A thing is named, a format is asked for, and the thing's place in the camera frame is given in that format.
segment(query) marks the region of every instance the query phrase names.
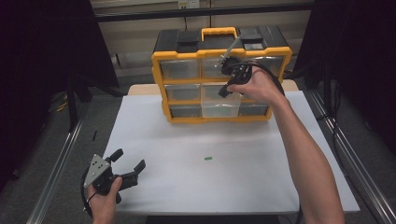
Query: forearm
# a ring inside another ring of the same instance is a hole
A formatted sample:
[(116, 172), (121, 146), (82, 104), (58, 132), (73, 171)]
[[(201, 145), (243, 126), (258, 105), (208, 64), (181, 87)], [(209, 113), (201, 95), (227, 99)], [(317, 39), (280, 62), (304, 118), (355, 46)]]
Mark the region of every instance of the forearm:
[(318, 144), (286, 98), (279, 96), (273, 110), (307, 223), (344, 223), (332, 169)]

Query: white tabletop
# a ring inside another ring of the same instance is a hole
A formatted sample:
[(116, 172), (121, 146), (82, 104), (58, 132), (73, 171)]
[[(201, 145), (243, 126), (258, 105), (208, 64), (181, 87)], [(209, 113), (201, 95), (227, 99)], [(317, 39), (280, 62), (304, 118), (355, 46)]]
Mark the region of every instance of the white tabletop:
[[(359, 211), (301, 91), (286, 92), (334, 172), (344, 211)], [(264, 122), (172, 124), (160, 95), (125, 96), (105, 157), (118, 148), (113, 173), (145, 159), (139, 184), (120, 192), (117, 211), (137, 215), (237, 215), (297, 212), (298, 195), (274, 118)]]

